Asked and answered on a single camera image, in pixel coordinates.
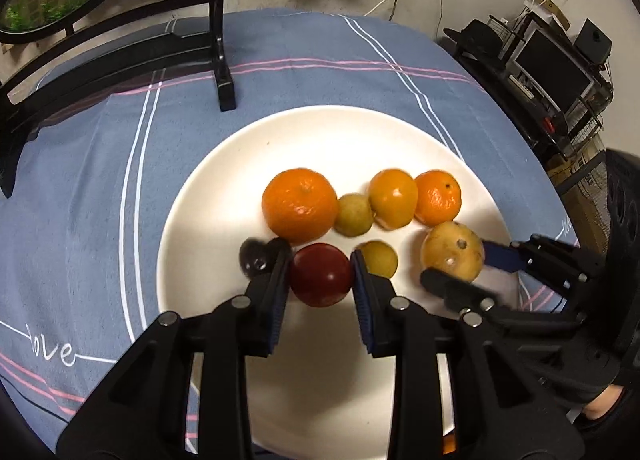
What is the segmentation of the person's right hand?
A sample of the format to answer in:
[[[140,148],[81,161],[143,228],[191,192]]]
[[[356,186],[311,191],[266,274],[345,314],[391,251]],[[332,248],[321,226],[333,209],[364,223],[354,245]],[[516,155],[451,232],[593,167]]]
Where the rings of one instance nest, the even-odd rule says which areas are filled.
[[[620,396],[624,394],[623,386],[611,384],[592,402],[589,402],[582,413],[585,414],[587,419],[598,420],[605,416],[618,402]]]

